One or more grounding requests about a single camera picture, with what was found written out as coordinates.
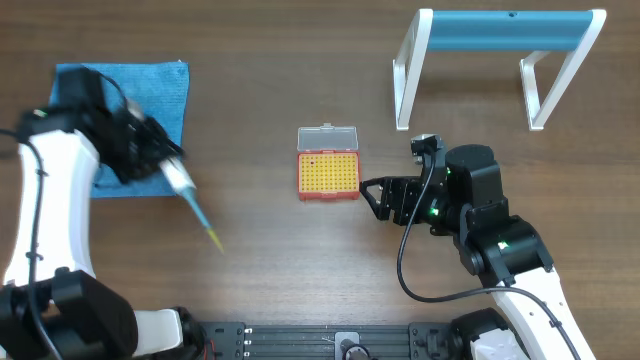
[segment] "white stand leg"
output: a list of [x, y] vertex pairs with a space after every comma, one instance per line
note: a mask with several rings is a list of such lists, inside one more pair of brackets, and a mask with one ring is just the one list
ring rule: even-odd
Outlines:
[[396, 130], [409, 130], [409, 116], [416, 97], [424, 56], [427, 53], [432, 22], [432, 9], [418, 10], [402, 41], [398, 56], [393, 60]]
[[578, 47], [565, 58], [562, 68], [560, 68], [560, 73], [553, 83], [547, 98], [542, 103], [542, 107], [538, 98], [538, 88], [533, 67], [536, 62], [544, 58], [549, 52], [534, 51], [525, 59], [520, 60], [520, 74], [522, 75], [522, 88], [527, 106], [529, 130], [539, 131], [544, 128], [544, 124], [547, 122], [553, 108], [558, 104], [558, 100], [560, 100], [582, 61], [589, 53], [591, 46], [596, 41], [598, 34], [600, 34], [602, 25], [604, 25], [604, 21], [607, 18], [607, 12], [601, 9], [591, 11], [593, 12], [593, 20], [591, 20], [589, 28], [582, 36]]

